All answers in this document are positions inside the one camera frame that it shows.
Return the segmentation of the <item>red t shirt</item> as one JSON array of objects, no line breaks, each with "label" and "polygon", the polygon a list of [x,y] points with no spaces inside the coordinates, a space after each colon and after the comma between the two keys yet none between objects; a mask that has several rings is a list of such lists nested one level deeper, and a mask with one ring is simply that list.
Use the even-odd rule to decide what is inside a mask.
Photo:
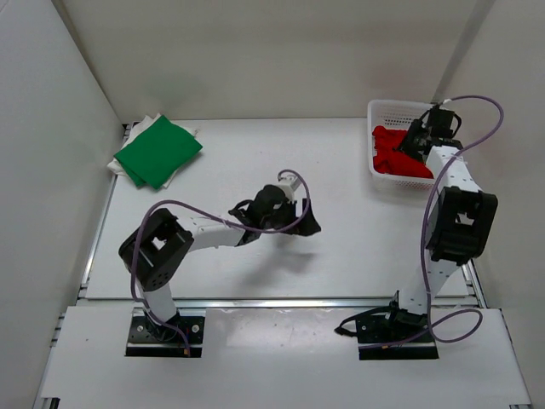
[{"label": "red t shirt", "polygon": [[374,170],[382,174],[433,179],[432,172],[425,164],[398,150],[406,134],[406,130],[390,130],[381,125],[373,129],[376,150]]}]

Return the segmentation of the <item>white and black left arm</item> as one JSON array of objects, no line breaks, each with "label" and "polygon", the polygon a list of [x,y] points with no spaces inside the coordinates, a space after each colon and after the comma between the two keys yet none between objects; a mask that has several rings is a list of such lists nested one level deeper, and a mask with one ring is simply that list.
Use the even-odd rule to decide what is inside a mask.
[{"label": "white and black left arm", "polygon": [[320,231],[308,185],[297,172],[282,170],[276,182],[238,202],[224,216],[173,199],[156,203],[118,254],[130,274],[131,294],[150,320],[149,331],[158,340],[169,341],[179,329],[169,282],[188,253],[240,247],[265,234],[309,237]]}]

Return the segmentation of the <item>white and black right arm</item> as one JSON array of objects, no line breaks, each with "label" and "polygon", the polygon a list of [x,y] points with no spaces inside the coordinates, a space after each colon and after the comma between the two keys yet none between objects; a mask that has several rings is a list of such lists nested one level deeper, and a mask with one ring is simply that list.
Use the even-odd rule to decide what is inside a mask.
[{"label": "white and black right arm", "polygon": [[461,123],[457,114],[436,104],[412,122],[399,146],[426,165],[434,184],[422,223],[421,266],[397,291],[392,313],[382,320],[383,332],[395,341],[427,324],[431,301],[456,270],[483,253],[490,234],[498,199],[483,191],[468,170],[455,138]]}]

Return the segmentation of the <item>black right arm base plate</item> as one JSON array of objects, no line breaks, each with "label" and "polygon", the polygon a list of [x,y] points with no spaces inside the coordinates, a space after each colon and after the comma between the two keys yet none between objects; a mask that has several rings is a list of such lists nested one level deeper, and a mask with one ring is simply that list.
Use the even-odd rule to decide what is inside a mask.
[{"label": "black right arm base plate", "polygon": [[334,332],[342,337],[356,338],[360,361],[439,358],[436,343],[426,326],[395,321],[387,307],[345,318]]}]

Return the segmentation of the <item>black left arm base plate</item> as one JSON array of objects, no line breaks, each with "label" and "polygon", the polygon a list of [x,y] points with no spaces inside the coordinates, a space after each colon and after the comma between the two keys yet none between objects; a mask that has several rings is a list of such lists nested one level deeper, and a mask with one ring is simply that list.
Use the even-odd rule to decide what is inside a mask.
[{"label": "black left arm base plate", "polygon": [[180,315],[170,321],[178,331],[164,328],[152,321],[142,309],[135,309],[131,316],[125,355],[127,357],[200,358],[203,353],[205,316],[203,314]]}]

